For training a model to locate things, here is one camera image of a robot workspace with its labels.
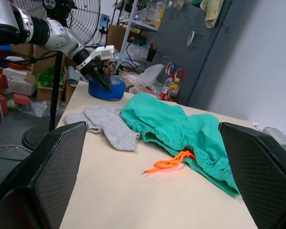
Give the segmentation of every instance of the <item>fan stand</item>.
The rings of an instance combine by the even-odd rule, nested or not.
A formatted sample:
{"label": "fan stand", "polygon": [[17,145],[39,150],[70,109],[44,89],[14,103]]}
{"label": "fan stand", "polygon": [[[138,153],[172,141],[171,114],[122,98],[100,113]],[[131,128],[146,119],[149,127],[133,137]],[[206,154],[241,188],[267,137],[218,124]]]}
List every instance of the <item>fan stand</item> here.
{"label": "fan stand", "polygon": [[62,64],[62,53],[59,52],[55,59],[55,68],[54,68],[54,79],[53,79],[53,88],[51,96],[51,106],[50,106],[50,126],[35,126],[28,129],[22,135],[22,144],[24,147],[34,150],[38,143],[43,139],[43,137],[55,128],[55,118],[56,118],[56,107],[57,99],[59,92],[59,82],[61,77],[61,64]]}

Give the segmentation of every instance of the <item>black pole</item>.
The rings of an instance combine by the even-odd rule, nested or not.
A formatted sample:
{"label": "black pole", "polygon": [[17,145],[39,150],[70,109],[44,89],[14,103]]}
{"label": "black pole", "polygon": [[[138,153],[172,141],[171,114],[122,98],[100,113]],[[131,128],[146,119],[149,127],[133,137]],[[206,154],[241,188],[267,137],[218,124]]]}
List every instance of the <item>black pole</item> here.
{"label": "black pole", "polygon": [[61,79],[61,64],[62,64],[62,53],[57,53],[55,60],[55,69],[54,69],[54,79],[53,79],[53,89],[51,97],[51,106],[50,106],[50,128],[49,131],[54,130],[55,128],[55,117],[56,117],[56,107],[59,91],[59,82]]}

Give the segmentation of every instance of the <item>blue tape roll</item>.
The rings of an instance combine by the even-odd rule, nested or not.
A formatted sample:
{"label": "blue tape roll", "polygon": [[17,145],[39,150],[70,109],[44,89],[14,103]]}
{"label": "blue tape roll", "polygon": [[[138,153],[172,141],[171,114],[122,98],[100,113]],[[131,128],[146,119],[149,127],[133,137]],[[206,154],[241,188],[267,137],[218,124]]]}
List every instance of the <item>blue tape roll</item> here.
{"label": "blue tape roll", "polygon": [[124,96],[125,82],[117,77],[111,78],[112,92],[102,89],[92,78],[89,79],[88,93],[93,97],[105,100],[119,100]]}

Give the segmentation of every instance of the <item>fan grille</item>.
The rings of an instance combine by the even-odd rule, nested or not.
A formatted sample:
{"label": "fan grille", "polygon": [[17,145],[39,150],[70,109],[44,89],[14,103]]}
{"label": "fan grille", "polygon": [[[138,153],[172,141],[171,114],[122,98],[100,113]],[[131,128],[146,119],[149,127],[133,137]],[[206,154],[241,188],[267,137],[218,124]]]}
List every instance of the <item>fan grille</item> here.
{"label": "fan grille", "polygon": [[[85,43],[91,41],[100,17],[101,0],[74,0],[78,9],[73,9],[67,18],[68,27]],[[14,0],[17,7],[26,10],[31,16],[46,18],[42,0]]]}

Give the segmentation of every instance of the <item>gray sock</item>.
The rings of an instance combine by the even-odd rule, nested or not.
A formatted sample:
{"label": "gray sock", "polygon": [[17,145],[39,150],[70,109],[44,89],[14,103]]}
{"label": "gray sock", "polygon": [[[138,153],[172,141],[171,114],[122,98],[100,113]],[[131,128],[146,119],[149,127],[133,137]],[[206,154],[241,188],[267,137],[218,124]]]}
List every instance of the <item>gray sock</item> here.
{"label": "gray sock", "polygon": [[106,106],[91,106],[84,110],[84,115],[94,126],[99,126],[105,133],[111,145],[118,150],[135,150],[135,140],[140,133],[132,131],[121,119],[122,108]]}
{"label": "gray sock", "polygon": [[72,124],[76,122],[87,122],[88,123],[88,131],[99,134],[103,133],[103,130],[99,126],[95,126],[90,122],[90,120],[83,113],[73,113],[67,114],[64,118],[66,124]]}

